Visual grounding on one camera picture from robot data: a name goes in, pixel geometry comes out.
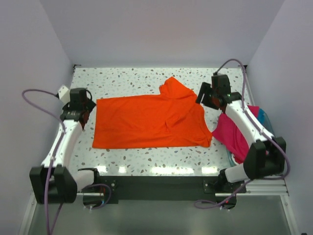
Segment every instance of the orange shirt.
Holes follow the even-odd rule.
[[[160,94],[97,100],[94,148],[210,146],[197,95],[175,78]]]

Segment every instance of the terrazzo tabletop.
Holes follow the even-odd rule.
[[[159,86],[171,76],[198,94],[202,82],[211,83],[217,69],[166,69],[166,68],[76,68],[71,88],[84,87],[96,99],[159,94]],[[242,90],[240,69],[222,69],[227,74],[232,92]],[[246,89],[245,100],[250,99]],[[205,122],[210,131],[217,126],[221,111],[204,108]],[[96,108],[92,111],[84,131],[77,140],[69,170],[71,173],[85,167],[98,168],[100,175],[125,176],[202,176],[218,175],[220,169],[230,167],[223,144],[212,139],[211,146],[95,149],[92,148]]]

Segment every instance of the pink fabric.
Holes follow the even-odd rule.
[[[248,108],[253,115],[258,116],[260,107],[248,105]],[[237,163],[244,162],[249,150],[248,144],[238,127],[226,114],[220,115],[217,127],[212,134],[214,138],[223,143],[235,155]]]

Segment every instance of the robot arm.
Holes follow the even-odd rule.
[[[88,92],[84,88],[69,90],[67,87],[62,86],[56,95],[64,103],[63,113],[60,119],[65,125],[65,134],[57,149],[52,166],[52,174],[48,187],[49,203],[74,202],[77,191],[81,191],[85,186],[95,183],[99,174],[94,168],[81,169],[73,176],[68,171],[76,141],[82,133],[91,111],[96,105],[92,101],[91,96],[90,98],[87,97]],[[62,125],[59,125],[56,139],[47,157],[43,160],[40,167],[33,167],[29,173],[36,200],[41,204],[44,203],[45,179],[52,152],[62,132]]]
[[[215,184],[216,189],[220,189],[227,182],[234,183],[263,178],[279,174],[284,170],[284,156],[262,135],[262,132],[272,138],[284,151],[286,151],[286,142],[282,137],[275,138],[271,132],[266,130],[248,109],[245,102],[243,108],[241,98],[238,92],[231,92],[227,75],[214,74],[212,85],[202,83],[196,100],[197,103],[202,103],[204,106],[222,110],[234,121],[249,146],[249,152],[244,163],[220,171]],[[244,110],[248,112],[257,127],[246,116]]]

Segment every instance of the speckled white surface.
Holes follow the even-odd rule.
[[[71,88],[85,87],[93,99],[140,94],[159,94],[159,86],[173,76],[198,94],[203,81],[211,82],[216,69],[166,68],[77,68]],[[222,69],[229,77],[232,91],[241,92],[243,76],[240,69]],[[250,103],[246,90],[245,99]],[[221,113],[207,107],[205,121],[210,131],[216,128]],[[92,148],[96,109],[78,138],[69,170],[97,167],[101,175],[217,175],[230,167],[226,148],[213,138],[209,148],[171,147],[144,149]]]

